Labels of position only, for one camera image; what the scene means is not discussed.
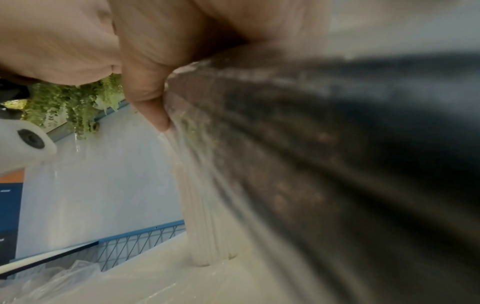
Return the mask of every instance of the blue cabinet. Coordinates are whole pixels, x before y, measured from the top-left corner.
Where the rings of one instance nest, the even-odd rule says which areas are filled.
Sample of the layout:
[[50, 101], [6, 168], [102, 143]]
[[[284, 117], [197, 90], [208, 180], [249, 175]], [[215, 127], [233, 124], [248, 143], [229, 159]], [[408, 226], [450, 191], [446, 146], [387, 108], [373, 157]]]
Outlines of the blue cabinet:
[[0, 184], [0, 232], [18, 230], [23, 184]]

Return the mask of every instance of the blue edge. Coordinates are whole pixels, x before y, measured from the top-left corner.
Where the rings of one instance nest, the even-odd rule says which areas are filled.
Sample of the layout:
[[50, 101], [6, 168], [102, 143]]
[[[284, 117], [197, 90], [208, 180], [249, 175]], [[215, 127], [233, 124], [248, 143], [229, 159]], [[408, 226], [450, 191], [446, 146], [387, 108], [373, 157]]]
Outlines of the blue edge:
[[[171, 222], [171, 223], [167, 223], [167, 224], [157, 225], [157, 226], [153, 226], [153, 227], [149, 227], [149, 228], [145, 228], [145, 229], [135, 230], [135, 231], [127, 232], [127, 233], [122, 233], [122, 234], [109, 236], [109, 237], [106, 237], [106, 238], [101, 238], [97, 241], [87, 242], [83, 246], [80, 246], [78, 248], [66, 251], [64, 253], [57, 254], [57, 255], [42, 259], [42, 260], [30, 263], [30, 264], [25, 265], [25, 266], [18, 267], [16, 269], [13, 269], [13, 270], [10, 270], [10, 271], [4, 272], [4, 273], [0, 273], [0, 279], [6, 279], [10, 275], [13, 275], [13, 274], [19, 273], [21, 271], [33, 268], [33, 267], [38, 266], [38, 265], [48, 263], [50, 261], [56, 260], [58, 258], [67, 256], [67, 255], [70, 255], [72, 253], [79, 252], [79, 251], [82, 251], [84, 249], [88, 249], [88, 248], [93, 247], [93, 246], [97, 246], [100, 243], [108, 242], [108, 241], [119, 239], [119, 238], [129, 237], [129, 236], [132, 236], [132, 235], [139, 235], [139, 234], [142, 234], [142, 233], [147, 233], [147, 232], [156, 231], [156, 230], [160, 230], [160, 229], [180, 226], [180, 225], [184, 225], [184, 224], [185, 224], [184, 220], [179, 220], [179, 221], [175, 221], [175, 222]], [[22, 259], [27, 258], [27, 257], [31, 257], [31, 256], [26, 256], [26, 257], [23, 257], [23, 258], [13, 259], [10, 262], [19, 261], [19, 260], [22, 260]]]

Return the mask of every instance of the orange panel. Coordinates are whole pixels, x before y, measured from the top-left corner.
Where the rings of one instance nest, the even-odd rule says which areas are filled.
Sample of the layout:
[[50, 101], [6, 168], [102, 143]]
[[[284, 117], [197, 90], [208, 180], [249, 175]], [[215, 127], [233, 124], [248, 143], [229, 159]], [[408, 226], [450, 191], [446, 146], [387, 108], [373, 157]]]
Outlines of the orange panel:
[[23, 183], [25, 177], [25, 171], [15, 171], [8, 175], [0, 177], [0, 184], [11, 184], [11, 183]]

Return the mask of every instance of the green plant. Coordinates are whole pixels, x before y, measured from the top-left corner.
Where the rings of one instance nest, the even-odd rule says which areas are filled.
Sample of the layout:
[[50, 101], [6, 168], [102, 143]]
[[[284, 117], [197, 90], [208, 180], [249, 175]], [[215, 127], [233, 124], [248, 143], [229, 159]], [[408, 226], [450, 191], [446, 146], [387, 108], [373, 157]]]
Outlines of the green plant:
[[47, 121], [65, 112], [71, 130], [84, 138], [96, 131], [94, 119], [99, 110], [119, 108], [120, 95], [119, 75], [81, 86], [40, 83], [33, 86], [33, 97], [25, 101], [23, 119], [45, 127]]

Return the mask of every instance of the metal grid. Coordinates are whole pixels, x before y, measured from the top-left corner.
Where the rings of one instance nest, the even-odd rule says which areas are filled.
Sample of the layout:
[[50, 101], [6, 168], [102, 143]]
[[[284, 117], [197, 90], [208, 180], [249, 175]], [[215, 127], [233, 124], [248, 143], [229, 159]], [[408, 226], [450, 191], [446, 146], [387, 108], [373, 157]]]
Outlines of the metal grid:
[[154, 227], [151, 230], [144, 229], [140, 233], [134, 231], [119, 237], [100, 240], [98, 245], [20, 271], [9, 276], [8, 279], [28, 277], [52, 267], [68, 269], [76, 260], [98, 263], [102, 271], [107, 271], [185, 232], [185, 224], [183, 224], [183, 221], [180, 222]]

